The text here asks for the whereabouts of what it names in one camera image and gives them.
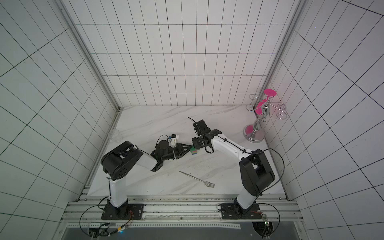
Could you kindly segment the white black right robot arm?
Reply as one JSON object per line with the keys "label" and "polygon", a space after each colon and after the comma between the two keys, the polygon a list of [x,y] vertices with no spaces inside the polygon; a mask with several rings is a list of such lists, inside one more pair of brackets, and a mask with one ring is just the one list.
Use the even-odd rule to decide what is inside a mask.
{"label": "white black right robot arm", "polygon": [[275,181],[273,169],[265,152],[248,150],[233,143],[221,131],[211,130],[200,120],[193,122],[196,137],[192,138],[195,149],[205,149],[207,153],[221,152],[239,162],[243,189],[232,204],[220,204],[223,220],[261,220],[263,213],[257,197]]}

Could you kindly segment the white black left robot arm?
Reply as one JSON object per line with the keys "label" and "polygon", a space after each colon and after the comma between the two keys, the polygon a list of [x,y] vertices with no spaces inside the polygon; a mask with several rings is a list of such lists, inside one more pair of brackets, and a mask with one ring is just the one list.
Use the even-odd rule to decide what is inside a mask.
{"label": "white black left robot arm", "polygon": [[140,220],[144,204],[130,204],[125,177],[139,165],[151,172],[163,167],[164,161],[177,160],[190,152],[192,145],[176,143],[171,145],[167,140],[159,141],[150,154],[139,149],[129,141],[125,141],[102,157],[101,165],[109,181],[110,196],[103,209],[102,220]]}

